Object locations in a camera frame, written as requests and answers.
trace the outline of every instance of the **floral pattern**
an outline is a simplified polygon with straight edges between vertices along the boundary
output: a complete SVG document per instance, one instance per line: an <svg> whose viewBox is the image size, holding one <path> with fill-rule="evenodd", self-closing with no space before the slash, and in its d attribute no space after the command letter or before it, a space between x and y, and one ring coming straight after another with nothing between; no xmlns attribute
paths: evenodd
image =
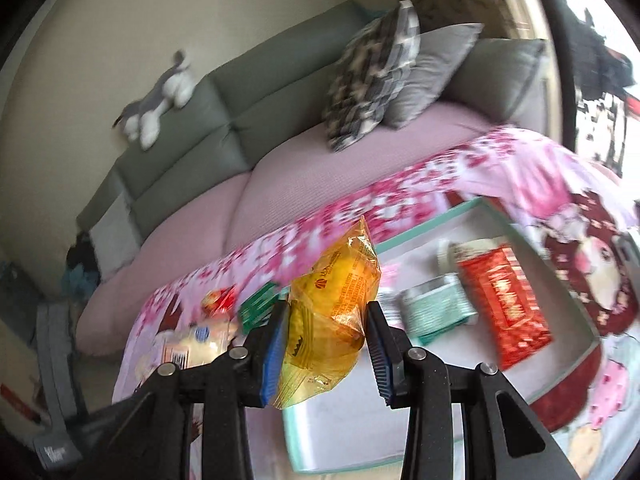
<svg viewBox="0 0 640 480"><path fill-rule="evenodd" d="M130 332L113 400L133 393L141 358L158 364L154 349L167 331L200 319L211 290L235 285L240 304L269 280L286 284L306 272L361 215L380 243L476 196L512 219L600 332L591 355L532 406L583 478L612 478L640 440L638 301L611 243L637 224L634 206L573 153L516 128L398 171L156 290ZM200 477L195 462L191 472Z"/></svg>

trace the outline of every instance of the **gray pillow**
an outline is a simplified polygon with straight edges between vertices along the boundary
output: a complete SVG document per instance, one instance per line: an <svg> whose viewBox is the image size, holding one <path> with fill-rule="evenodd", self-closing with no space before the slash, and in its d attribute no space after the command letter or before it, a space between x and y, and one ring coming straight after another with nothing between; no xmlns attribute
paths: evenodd
<svg viewBox="0 0 640 480"><path fill-rule="evenodd" d="M548 61L545 40L479 40L442 93L497 123L527 106Z"/></svg>
<svg viewBox="0 0 640 480"><path fill-rule="evenodd" d="M119 195L89 231L103 283L140 252L140 235L130 219L124 194Z"/></svg>
<svg viewBox="0 0 640 480"><path fill-rule="evenodd" d="M405 0L364 27L336 64L323 117L339 152L368 134L398 95L418 54L418 16Z"/></svg>
<svg viewBox="0 0 640 480"><path fill-rule="evenodd" d="M383 124L402 128L440 97L483 27L482 23L462 23L421 34L415 66L386 110Z"/></svg>

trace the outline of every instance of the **screw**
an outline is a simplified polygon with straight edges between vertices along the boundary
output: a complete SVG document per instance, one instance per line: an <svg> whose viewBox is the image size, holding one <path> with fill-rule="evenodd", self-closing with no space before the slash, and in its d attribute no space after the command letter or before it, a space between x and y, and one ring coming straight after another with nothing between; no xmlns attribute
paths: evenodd
<svg viewBox="0 0 640 480"><path fill-rule="evenodd" d="M498 373L498 366L495 363L480 363L480 371L485 375L495 375Z"/></svg>
<svg viewBox="0 0 640 480"><path fill-rule="evenodd" d="M158 367L158 375L168 377L175 373L177 368L173 363L163 363Z"/></svg>
<svg viewBox="0 0 640 480"><path fill-rule="evenodd" d="M244 346L234 346L229 350L229 357L232 359L240 360L249 355L249 351Z"/></svg>
<svg viewBox="0 0 640 480"><path fill-rule="evenodd" d="M409 359L413 359L414 361L422 361L427 357L427 351L419 346L409 348L406 354L409 356Z"/></svg>

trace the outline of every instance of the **sofa cushion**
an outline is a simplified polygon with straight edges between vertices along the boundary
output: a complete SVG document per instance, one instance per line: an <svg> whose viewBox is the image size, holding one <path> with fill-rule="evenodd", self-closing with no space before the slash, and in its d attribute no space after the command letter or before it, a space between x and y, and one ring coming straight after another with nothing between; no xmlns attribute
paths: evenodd
<svg viewBox="0 0 640 480"><path fill-rule="evenodd" d="M220 126L162 174L132 205L140 234L148 237L163 220L216 184L248 170L238 136Z"/></svg>
<svg viewBox="0 0 640 480"><path fill-rule="evenodd" d="M127 187L124 185L120 172L113 166L100 186L98 186L97 191L91 200L89 200L89 203L76 217L76 222L78 222L80 230L88 232L96 225L100 218L107 212L107 209L110 208L111 204L113 204L121 194L127 197L127 203L131 202Z"/></svg>
<svg viewBox="0 0 640 480"><path fill-rule="evenodd" d="M322 116L334 152L351 146L382 121L418 54L418 15L409 0L364 27L336 63Z"/></svg>
<svg viewBox="0 0 640 480"><path fill-rule="evenodd" d="M90 355L107 355L122 349L113 345L116 317L120 314L120 290L129 266L121 268L106 283L101 283L82 311L76 325L76 348Z"/></svg>
<svg viewBox="0 0 640 480"><path fill-rule="evenodd" d="M220 91L251 167L321 121L332 65L368 20L364 9L348 0L207 75Z"/></svg>
<svg viewBox="0 0 640 480"><path fill-rule="evenodd" d="M548 64L545 40L479 40L442 92L492 121L509 123L539 91Z"/></svg>
<svg viewBox="0 0 640 480"><path fill-rule="evenodd" d="M129 205L123 194L114 200L106 213L89 231L94 245L100 278L108 282L129 265L140 252L138 228L131 221Z"/></svg>
<svg viewBox="0 0 640 480"><path fill-rule="evenodd" d="M105 355L123 348L156 288L224 255L229 224L248 180L248 173L236 175L189 202L158 226L130 266L98 287L78 322L80 351Z"/></svg>
<svg viewBox="0 0 640 480"><path fill-rule="evenodd" d="M436 102L481 31L481 23L460 23L421 34L415 66L382 123L402 128Z"/></svg>
<svg viewBox="0 0 640 480"><path fill-rule="evenodd" d="M193 96L183 108L171 108L160 117L161 134L149 150L144 152L140 144L134 142L116 161L131 196L140 197L202 139L215 134L228 122L229 116L218 89L212 81L204 78L196 85ZM239 150L237 143L226 149L231 151L228 156L241 156L233 153L233 150Z"/></svg>
<svg viewBox="0 0 640 480"><path fill-rule="evenodd" d="M436 102L400 130L378 126L332 153L324 124L289 139L254 168L231 222L225 251L247 243L402 168L487 133L481 114Z"/></svg>

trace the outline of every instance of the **stuffed animal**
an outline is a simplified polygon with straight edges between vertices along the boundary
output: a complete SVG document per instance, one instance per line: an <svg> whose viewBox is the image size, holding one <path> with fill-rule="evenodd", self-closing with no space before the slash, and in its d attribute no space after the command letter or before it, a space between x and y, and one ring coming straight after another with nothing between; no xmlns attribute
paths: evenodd
<svg viewBox="0 0 640 480"><path fill-rule="evenodd" d="M176 52L174 65L160 76L151 92L124 107L112 128L121 124L129 142L140 138L140 146L148 150L160 134L160 116L172 105L182 108L193 95L195 83L187 72L188 66L185 53Z"/></svg>

